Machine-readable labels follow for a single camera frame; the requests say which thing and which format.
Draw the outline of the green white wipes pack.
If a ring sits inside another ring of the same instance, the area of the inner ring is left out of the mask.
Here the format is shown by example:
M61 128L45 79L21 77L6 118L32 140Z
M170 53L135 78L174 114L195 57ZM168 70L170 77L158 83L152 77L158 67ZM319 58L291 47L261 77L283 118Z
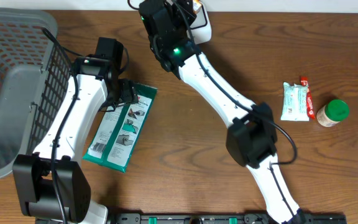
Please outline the green white wipes pack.
M153 105L157 89L135 84L139 102L104 113L83 159L125 173L140 132Z

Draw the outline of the red snack packet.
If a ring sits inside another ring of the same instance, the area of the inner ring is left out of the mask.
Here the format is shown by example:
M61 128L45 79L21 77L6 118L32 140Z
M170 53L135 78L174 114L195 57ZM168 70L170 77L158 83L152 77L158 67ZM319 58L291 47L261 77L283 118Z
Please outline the red snack packet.
M307 77L300 77L300 82L302 86L306 87L306 110L308 117L310 119L315 119L316 115L313 109L313 100L311 97L311 92L309 88L308 78Z

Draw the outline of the light teal snack packet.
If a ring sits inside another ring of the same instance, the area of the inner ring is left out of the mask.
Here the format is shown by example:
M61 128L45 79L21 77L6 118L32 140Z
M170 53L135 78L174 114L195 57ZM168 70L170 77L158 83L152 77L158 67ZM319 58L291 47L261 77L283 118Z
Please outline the light teal snack packet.
M306 109L308 86L283 83L282 121L309 121Z

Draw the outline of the green lid white jar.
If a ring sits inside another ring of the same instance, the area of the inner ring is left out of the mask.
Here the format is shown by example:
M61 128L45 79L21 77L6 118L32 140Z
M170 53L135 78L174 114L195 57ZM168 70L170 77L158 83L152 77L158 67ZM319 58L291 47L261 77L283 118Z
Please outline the green lid white jar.
M349 106L342 100L332 100L316 114L317 122L324 127L332 127L349 116Z

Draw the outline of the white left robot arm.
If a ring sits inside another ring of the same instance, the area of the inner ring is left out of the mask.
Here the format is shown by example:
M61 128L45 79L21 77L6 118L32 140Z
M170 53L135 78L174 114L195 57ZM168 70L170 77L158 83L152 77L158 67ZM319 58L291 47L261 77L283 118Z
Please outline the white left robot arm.
M138 101L134 83L120 78L126 53L118 40L101 37L94 54L77 57L45 137L31 155L19 154L14 160L21 212L36 223L107 223L109 210L91 199L81 159L96 114Z

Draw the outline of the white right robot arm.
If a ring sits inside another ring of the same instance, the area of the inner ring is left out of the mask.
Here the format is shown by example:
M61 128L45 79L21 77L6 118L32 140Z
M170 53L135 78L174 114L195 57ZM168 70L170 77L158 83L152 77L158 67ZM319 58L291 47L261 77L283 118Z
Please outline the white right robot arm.
M227 127L226 149L252 174L268 215L277 223L305 223L305 214L280 172L277 132L286 138L288 133L274 122L269 105L257 105L239 93L199 47L212 38L204 3L145 0L138 12L162 68L196 90L223 120Z

